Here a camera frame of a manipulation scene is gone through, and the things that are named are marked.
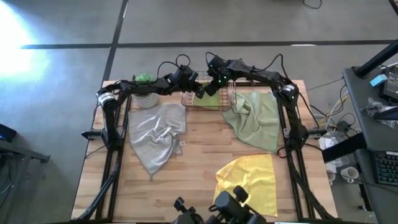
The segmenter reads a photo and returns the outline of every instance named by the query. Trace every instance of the electronic device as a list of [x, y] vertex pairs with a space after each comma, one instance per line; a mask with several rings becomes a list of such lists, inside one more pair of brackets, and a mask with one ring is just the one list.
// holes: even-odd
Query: electronic device
[[387, 80], [380, 84], [379, 96], [396, 102], [398, 101], [398, 68], [387, 67], [384, 74]]
[[373, 159], [376, 181], [379, 184], [398, 186], [398, 153], [374, 152]]

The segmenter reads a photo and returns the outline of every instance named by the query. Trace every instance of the green object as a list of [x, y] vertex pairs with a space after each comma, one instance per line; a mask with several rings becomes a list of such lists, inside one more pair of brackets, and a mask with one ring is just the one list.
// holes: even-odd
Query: green object
[[218, 110], [220, 107], [220, 93], [217, 91], [213, 96], [209, 96], [207, 93], [205, 93], [202, 99], [194, 96], [193, 105], [201, 106], [207, 109]]
[[137, 82], [154, 82], [156, 78], [154, 78], [150, 73], [142, 73], [136, 77], [135, 81]]
[[272, 93], [236, 93], [236, 105], [223, 117], [242, 142], [276, 154], [280, 123]]

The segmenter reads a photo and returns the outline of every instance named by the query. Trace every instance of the concrete floor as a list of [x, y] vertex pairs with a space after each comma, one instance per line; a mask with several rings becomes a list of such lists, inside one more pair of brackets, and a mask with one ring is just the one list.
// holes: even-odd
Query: concrete floor
[[[19, 132], [18, 144], [51, 155], [48, 164], [32, 163], [29, 167], [10, 223], [52, 223], [70, 218], [87, 146], [80, 133], [92, 124], [95, 93], [109, 54], [109, 49], [13, 47], [110, 44], [121, 4], [122, 0], [0, 1], [0, 17], [8, 21], [2, 28], [5, 35], [0, 36], [0, 123]], [[366, 12], [377, 17], [363, 16]], [[391, 29], [397, 21], [388, 1], [379, 0], [324, 1], [319, 10], [307, 9], [301, 1], [293, 0], [130, 0], [119, 43], [391, 40], [398, 36], [398, 30]], [[311, 89], [310, 103], [329, 111], [344, 82], [317, 86], [340, 79], [343, 68], [361, 65], [384, 47], [117, 49], [109, 79], [155, 73], [160, 62], [174, 60], [182, 53], [190, 56], [191, 67], [197, 70], [205, 69], [206, 51], [224, 58], [241, 57], [258, 67], [282, 53], [290, 78], [305, 80], [307, 89]], [[281, 72], [278, 63], [270, 69]], [[162, 73], [173, 70], [165, 66]], [[354, 113], [350, 103], [345, 106], [346, 112]], [[357, 185], [336, 181], [332, 191], [342, 219], [363, 222], [371, 215], [357, 209], [362, 204]], [[375, 222], [374, 217], [366, 221]]]

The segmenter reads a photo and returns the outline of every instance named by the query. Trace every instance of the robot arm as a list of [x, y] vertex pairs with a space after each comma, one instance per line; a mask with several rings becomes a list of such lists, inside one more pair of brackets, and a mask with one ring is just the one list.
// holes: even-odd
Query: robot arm
[[274, 96], [286, 110], [290, 124], [289, 147], [291, 149], [303, 147], [308, 139], [308, 131], [301, 123], [297, 108], [299, 89], [290, 79], [281, 76], [278, 72], [249, 67], [242, 60], [224, 60], [217, 55], [208, 63], [208, 69], [208, 74], [213, 77], [213, 80], [205, 86], [205, 91], [210, 96], [223, 88], [228, 81], [236, 81], [239, 78], [268, 84]]
[[123, 104], [128, 96], [131, 94], [145, 95], [148, 93], [171, 95], [174, 92], [193, 91], [197, 97], [202, 98], [205, 91], [202, 85], [195, 81], [197, 76], [197, 72], [190, 67], [181, 65], [175, 73], [158, 78], [154, 82], [120, 80], [100, 89], [96, 96], [103, 109], [105, 123], [105, 128], [100, 135], [107, 147], [112, 144], [115, 146], [118, 145], [120, 136], [116, 131], [114, 112]]

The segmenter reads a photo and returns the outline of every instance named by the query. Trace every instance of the white cup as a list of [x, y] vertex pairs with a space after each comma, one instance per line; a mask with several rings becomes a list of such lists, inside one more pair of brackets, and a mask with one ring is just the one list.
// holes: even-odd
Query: white cup
[[347, 167], [340, 171], [340, 175], [342, 178], [347, 180], [348, 183], [352, 184], [354, 182], [354, 179], [357, 179], [359, 177], [359, 172], [354, 167]]
[[343, 165], [348, 165], [349, 164], [349, 158], [346, 156], [343, 156], [340, 158], [341, 162], [343, 163]]
[[330, 170], [327, 170], [326, 172], [328, 174], [329, 181], [334, 181], [336, 179], [336, 174], [332, 173]]

